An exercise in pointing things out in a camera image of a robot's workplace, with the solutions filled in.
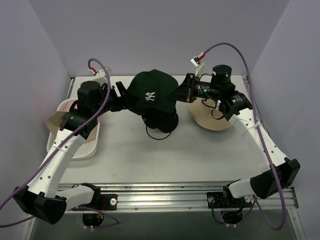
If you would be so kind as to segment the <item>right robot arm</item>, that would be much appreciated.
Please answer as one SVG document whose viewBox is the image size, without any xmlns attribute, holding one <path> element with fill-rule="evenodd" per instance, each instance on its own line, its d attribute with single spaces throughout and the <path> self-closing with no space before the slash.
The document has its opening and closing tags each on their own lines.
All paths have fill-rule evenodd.
<svg viewBox="0 0 320 240">
<path fill-rule="evenodd" d="M 257 176 L 236 180 L 224 187 L 223 203 L 234 206 L 240 198 L 255 195 L 261 199 L 288 188 L 296 178 L 301 165 L 297 159 L 289 159 L 273 142 L 260 122 L 255 119 L 249 99 L 236 90 L 231 82 L 232 68 L 216 65 L 210 82 L 188 73 L 182 84 L 170 95 L 170 99 L 192 103 L 196 99 L 210 99 L 215 108 L 241 134 L 253 153 L 261 173 Z"/>
</svg>

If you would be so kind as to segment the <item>beige bucket hat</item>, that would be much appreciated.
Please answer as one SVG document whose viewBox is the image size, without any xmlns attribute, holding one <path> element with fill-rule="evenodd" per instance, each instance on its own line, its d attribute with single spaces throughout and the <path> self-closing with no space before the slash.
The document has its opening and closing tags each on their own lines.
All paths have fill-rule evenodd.
<svg viewBox="0 0 320 240">
<path fill-rule="evenodd" d="M 233 126 L 220 111 L 216 110 L 216 102 L 211 99 L 197 98 L 188 104 L 187 110 L 195 122 L 204 129 L 223 131 Z"/>
</svg>

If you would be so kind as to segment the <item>black baseball cap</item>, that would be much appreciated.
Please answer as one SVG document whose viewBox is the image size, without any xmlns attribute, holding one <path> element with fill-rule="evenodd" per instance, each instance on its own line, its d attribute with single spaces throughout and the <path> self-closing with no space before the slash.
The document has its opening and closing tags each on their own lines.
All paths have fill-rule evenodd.
<svg viewBox="0 0 320 240">
<path fill-rule="evenodd" d="M 163 133 L 171 133 L 179 123 L 179 117 L 176 112 L 149 111 L 142 115 L 141 118 L 148 128 L 153 130 L 158 129 Z"/>
</svg>

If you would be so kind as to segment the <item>dark green cap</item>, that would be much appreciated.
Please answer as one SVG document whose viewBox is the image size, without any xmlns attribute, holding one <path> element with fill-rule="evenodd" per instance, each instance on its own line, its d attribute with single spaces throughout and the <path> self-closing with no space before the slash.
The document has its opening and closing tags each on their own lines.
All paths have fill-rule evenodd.
<svg viewBox="0 0 320 240">
<path fill-rule="evenodd" d="M 169 95 L 178 88 L 177 80 L 157 69 L 138 73 L 127 88 L 132 97 L 129 110 L 144 115 L 148 109 L 164 113 L 176 111 L 176 101 Z"/>
</svg>

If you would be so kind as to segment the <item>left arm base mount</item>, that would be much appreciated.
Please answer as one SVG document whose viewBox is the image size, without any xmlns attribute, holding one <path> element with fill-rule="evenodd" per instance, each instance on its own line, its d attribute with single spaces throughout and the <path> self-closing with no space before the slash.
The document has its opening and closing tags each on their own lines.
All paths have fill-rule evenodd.
<svg viewBox="0 0 320 240">
<path fill-rule="evenodd" d="M 78 219 L 78 224 L 84 229 L 90 229 L 91 231 L 95 229 L 104 229 L 108 227 L 117 226 L 120 224 L 120 221 L 108 214 L 105 213 L 107 210 L 116 210 L 116 205 L 112 205 L 110 200 L 114 197 L 108 196 L 98 196 L 93 203 L 82 204 L 79 208 L 81 211 L 93 211 L 94 213 L 83 213 L 82 216 Z"/>
</svg>

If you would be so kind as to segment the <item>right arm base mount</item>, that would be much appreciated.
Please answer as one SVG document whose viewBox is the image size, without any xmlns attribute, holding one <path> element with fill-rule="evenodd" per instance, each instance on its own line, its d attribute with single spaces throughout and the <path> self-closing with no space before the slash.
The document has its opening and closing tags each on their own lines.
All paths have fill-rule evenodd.
<svg viewBox="0 0 320 240">
<path fill-rule="evenodd" d="M 245 219 L 243 210 L 253 206 L 249 196 L 234 198 L 227 190 L 207 192 L 207 207 L 214 221 L 220 225 L 236 227 Z"/>
</svg>

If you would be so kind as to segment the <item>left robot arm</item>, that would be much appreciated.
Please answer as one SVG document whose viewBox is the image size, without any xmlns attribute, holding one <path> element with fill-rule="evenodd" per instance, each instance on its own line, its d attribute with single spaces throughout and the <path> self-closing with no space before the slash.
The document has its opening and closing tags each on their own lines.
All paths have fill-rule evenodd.
<svg viewBox="0 0 320 240">
<path fill-rule="evenodd" d="M 63 191 L 58 186 L 75 153 L 98 125 L 98 118 L 108 111 L 128 109 L 128 91 L 120 81 L 116 88 L 93 80 L 81 84 L 77 100 L 62 118 L 45 160 L 25 186 L 14 190 L 13 199 L 25 213 L 54 225 L 67 210 L 103 207 L 101 189 L 91 183 Z"/>
</svg>

